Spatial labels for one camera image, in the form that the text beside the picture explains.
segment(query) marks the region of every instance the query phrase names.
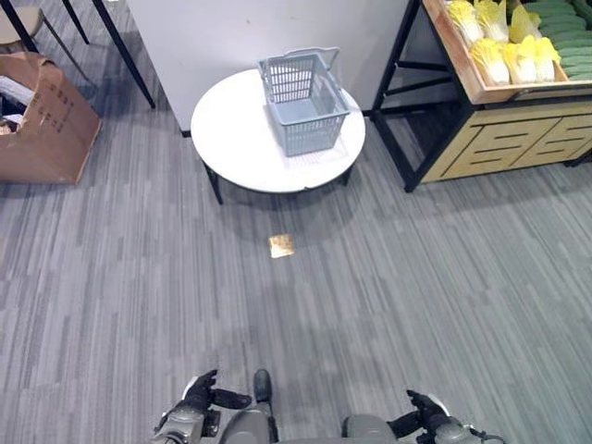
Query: wooden crate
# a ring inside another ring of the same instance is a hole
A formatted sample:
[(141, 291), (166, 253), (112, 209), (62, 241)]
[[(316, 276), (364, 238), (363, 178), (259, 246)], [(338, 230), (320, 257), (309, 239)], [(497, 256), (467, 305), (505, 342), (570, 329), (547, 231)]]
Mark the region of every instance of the wooden crate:
[(504, 86), (486, 85), (464, 44), (463, 37), (456, 30), (446, 12), (444, 0), (422, 1), (471, 103), (479, 105), (506, 102), (515, 94), (526, 90), (528, 90), (528, 93), (522, 97), (524, 99), (592, 94), (592, 80), (569, 81), (557, 64), (555, 65), (554, 82)]
[(592, 149), (592, 102), (476, 111), (423, 182), (577, 159)]

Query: white wall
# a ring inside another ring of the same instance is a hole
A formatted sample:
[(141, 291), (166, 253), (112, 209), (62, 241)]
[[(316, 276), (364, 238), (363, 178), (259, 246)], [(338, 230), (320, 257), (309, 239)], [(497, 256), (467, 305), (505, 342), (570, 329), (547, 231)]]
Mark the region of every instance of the white wall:
[[(406, 3), (128, 0), (182, 130), (190, 128), (195, 104), (218, 81), (254, 68), (257, 59), (309, 46), (341, 47), (344, 87), (362, 109), (371, 107)], [(428, 57), (433, 53), (428, 50)]]

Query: white tabletop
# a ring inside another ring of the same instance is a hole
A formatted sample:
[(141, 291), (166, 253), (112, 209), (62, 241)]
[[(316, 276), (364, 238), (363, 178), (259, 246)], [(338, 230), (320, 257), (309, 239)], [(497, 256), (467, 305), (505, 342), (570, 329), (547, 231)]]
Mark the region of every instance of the white tabletop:
[(335, 146), (286, 157), (265, 111), (259, 71), (250, 69), (220, 81), (202, 97), (191, 119), (191, 138), (202, 160), (237, 185), (265, 192), (311, 189), (339, 177), (362, 151), (364, 117), (344, 95), (351, 112)]

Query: brown cardboard box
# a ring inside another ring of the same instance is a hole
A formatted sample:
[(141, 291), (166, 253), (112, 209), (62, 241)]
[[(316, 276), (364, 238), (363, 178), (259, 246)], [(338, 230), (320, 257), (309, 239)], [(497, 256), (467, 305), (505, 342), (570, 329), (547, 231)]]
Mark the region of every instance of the brown cardboard box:
[(78, 182), (101, 127), (91, 106), (42, 55), (0, 55), (0, 75), (35, 91), (18, 131), (0, 135), (0, 180)]

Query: plastic basket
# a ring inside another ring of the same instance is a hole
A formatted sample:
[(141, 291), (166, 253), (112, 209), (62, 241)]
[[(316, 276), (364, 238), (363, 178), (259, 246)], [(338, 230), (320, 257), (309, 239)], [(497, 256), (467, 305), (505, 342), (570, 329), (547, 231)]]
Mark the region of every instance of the plastic basket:
[(259, 61), (267, 108), (286, 156), (335, 145), (350, 114), (331, 74), (338, 55), (339, 48), (311, 48)]

